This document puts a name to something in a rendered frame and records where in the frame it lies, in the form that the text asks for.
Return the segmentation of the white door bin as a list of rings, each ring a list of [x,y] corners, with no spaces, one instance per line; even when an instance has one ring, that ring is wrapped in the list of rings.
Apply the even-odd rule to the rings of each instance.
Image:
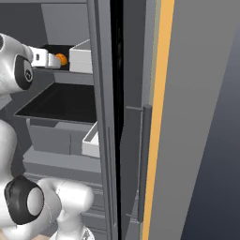
[[[99,158],[98,123],[95,123],[82,139],[82,154]]]
[[[69,49],[69,70],[79,73],[93,73],[92,54],[90,40],[87,39],[82,43]]]

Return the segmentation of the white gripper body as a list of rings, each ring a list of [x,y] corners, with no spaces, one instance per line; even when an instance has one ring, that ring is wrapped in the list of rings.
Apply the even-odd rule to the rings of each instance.
[[[60,68],[61,60],[54,54],[48,53],[47,68]]]

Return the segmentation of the grey fridge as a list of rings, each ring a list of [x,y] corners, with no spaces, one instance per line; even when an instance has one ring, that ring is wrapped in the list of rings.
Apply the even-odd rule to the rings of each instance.
[[[118,213],[118,235],[121,240],[121,140],[124,127],[124,0],[110,0],[112,37],[112,90],[115,135],[115,172]],[[107,240],[100,157],[81,154],[63,155],[36,151],[26,119],[66,122],[52,119],[19,117],[15,113],[53,83],[94,86],[94,74],[69,70],[69,49],[90,40],[87,0],[0,0],[0,33],[22,44],[67,57],[60,68],[35,67],[30,88],[0,97],[0,119],[9,123],[17,134],[17,145],[11,163],[13,176],[22,175],[32,182],[56,178],[79,182],[94,193],[90,209],[82,213],[84,225],[95,240]],[[53,223],[44,230],[50,238],[57,231]],[[143,222],[132,219],[129,236],[143,240]]]

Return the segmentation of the black fridge shelf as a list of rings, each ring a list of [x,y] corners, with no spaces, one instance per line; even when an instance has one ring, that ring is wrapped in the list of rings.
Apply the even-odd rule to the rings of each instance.
[[[97,111],[93,85],[53,83],[16,113],[19,117],[95,123]]]

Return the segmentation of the grey fridge door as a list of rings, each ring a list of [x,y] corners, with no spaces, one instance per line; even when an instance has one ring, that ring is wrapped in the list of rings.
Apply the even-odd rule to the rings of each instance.
[[[107,240],[119,240],[110,0],[87,0]]]
[[[121,140],[121,240],[138,221],[142,117],[128,107],[151,103],[151,71],[158,0],[124,0],[124,127]]]

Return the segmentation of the orange fruit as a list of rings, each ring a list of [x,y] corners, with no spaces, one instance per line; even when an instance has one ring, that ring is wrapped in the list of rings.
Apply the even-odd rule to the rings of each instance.
[[[56,57],[60,60],[62,66],[65,66],[68,63],[68,59],[64,54],[58,53]]]

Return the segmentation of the grey fridge drawer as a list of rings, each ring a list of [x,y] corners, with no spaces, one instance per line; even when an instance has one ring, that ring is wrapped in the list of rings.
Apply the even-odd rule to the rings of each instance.
[[[82,154],[83,138],[93,126],[30,118],[26,119],[26,125],[36,151],[75,156]]]

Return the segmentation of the grey panel with orange edge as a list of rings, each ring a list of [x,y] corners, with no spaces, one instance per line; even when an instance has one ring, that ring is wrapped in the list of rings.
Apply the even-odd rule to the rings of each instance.
[[[142,240],[240,240],[240,0],[162,0]]]

